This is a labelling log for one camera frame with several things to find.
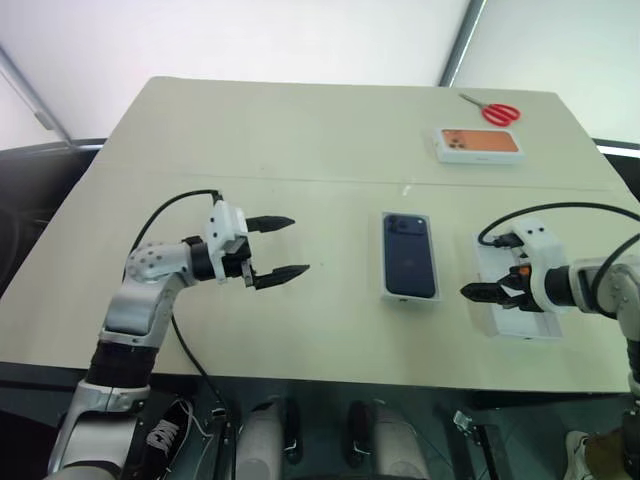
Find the scissor blade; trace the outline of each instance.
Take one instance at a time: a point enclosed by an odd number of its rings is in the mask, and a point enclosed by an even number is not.
[[[480,108],[484,108],[487,106],[486,103],[482,103],[479,100],[476,100],[475,98],[470,97],[469,95],[465,95],[464,93],[459,93],[458,95],[460,95],[462,98],[464,98],[467,102],[471,102],[477,106],[479,106]]]

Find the iphone box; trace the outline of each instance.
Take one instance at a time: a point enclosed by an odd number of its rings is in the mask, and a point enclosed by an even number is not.
[[[439,128],[434,135],[436,155],[442,163],[504,165],[525,159],[510,130]]]

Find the black cable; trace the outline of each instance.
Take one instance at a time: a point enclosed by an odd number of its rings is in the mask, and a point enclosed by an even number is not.
[[[600,288],[600,283],[602,283],[604,274],[607,273],[607,270],[609,270],[609,268],[611,268],[611,265],[613,265],[613,262],[615,262],[620,257],[620,255],[622,255],[626,250],[631,248],[631,246],[636,242],[638,242],[639,240],[640,240],[640,233],[634,235],[629,240],[627,240],[622,245],[620,245],[618,248],[616,248],[613,251],[613,253],[609,255],[607,259],[602,263],[602,265],[600,265],[600,268],[596,272],[596,275],[593,277],[593,284],[591,285],[593,305],[596,311],[604,315],[605,317],[613,318],[614,320],[616,319],[616,316],[613,313],[607,312],[606,310],[604,310],[600,305],[600,302],[598,301],[598,289]]]
[[[606,203],[593,203],[593,202],[558,202],[558,203],[545,203],[542,205],[535,205],[533,207],[523,208],[522,210],[516,210],[515,212],[511,212],[503,217],[500,217],[496,221],[490,223],[487,227],[485,227],[480,234],[478,235],[478,243],[480,245],[486,245],[488,247],[493,247],[495,244],[493,242],[488,242],[484,239],[484,237],[493,230],[498,225],[506,222],[507,220],[511,220],[512,218],[519,217],[520,215],[525,215],[531,212],[538,212],[540,210],[551,210],[553,208],[593,208],[598,210],[606,210],[608,212],[619,213],[620,215],[624,215],[625,217],[632,218],[637,222],[640,222],[640,215],[634,213],[630,210],[625,210],[624,208],[615,207],[613,205],[607,205]]]
[[[169,207],[170,205],[172,205],[172,204],[176,203],[177,201],[182,200],[184,198],[195,197],[195,196],[198,196],[198,195],[211,195],[211,198],[212,198],[212,200],[214,202],[220,196],[220,194],[219,194],[219,192],[217,190],[206,189],[206,190],[192,190],[190,192],[181,193],[180,195],[176,195],[175,197],[170,198],[169,200],[164,202],[162,205],[160,205],[156,209],[156,211],[153,212],[153,214],[149,217],[149,219],[145,222],[145,224],[142,226],[142,229],[140,230],[140,232],[136,236],[136,239],[133,242],[133,245],[131,246],[131,249],[129,250],[129,254],[131,254],[131,252],[133,252],[136,248],[138,248],[138,246],[140,245],[140,242],[142,241],[142,239],[144,238],[145,234],[149,230],[149,227],[151,227],[151,225],[156,220],[156,218],[158,218],[158,216],[167,207]],[[124,280],[124,277],[125,277],[125,272],[122,273],[122,279],[123,280]],[[224,396],[220,392],[220,389],[217,387],[215,382],[209,377],[209,374],[207,373],[207,371],[204,369],[202,364],[198,361],[196,356],[193,354],[193,352],[191,351],[191,349],[189,348],[189,346],[185,342],[184,337],[182,336],[182,332],[180,331],[180,328],[178,327],[178,323],[176,322],[176,318],[175,318],[175,316],[173,314],[171,315],[171,325],[173,325],[173,330],[176,332],[176,337],[178,337],[178,342],[180,342],[180,346],[182,347],[182,350],[187,355],[187,357],[189,358],[189,360],[191,361],[193,366],[196,368],[198,373],[200,373],[200,375],[202,376],[205,384],[207,385],[207,387],[209,387],[209,390],[211,390],[211,393],[213,394],[213,396],[218,399],[218,401],[222,404],[223,408],[225,409],[225,412],[226,412],[226,415],[227,415],[227,430],[230,431],[230,433],[231,433],[230,439],[229,439],[229,441],[231,443],[231,480],[235,480],[235,478],[236,478],[237,429],[236,429],[236,425],[235,425],[235,422],[234,422],[233,413],[232,413],[231,409],[229,408],[229,404],[227,403],[227,401],[225,400]]]

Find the scissors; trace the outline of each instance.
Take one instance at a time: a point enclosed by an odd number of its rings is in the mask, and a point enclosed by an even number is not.
[[[489,123],[493,123],[496,127],[508,127],[520,118],[520,110],[512,107],[511,105],[503,105],[502,103],[482,103],[481,101],[471,98],[464,93],[461,93],[460,96],[466,101],[479,106],[485,120]]]

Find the robot leg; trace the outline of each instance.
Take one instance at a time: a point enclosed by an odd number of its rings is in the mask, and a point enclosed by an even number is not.
[[[236,479],[281,480],[283,444],[283,426],[277,402],[256,407],[240,432]]]
[[[431,478],[413,427],[386,405],[376,403],[374,408],[373,455],[376,473],[427,480]]]

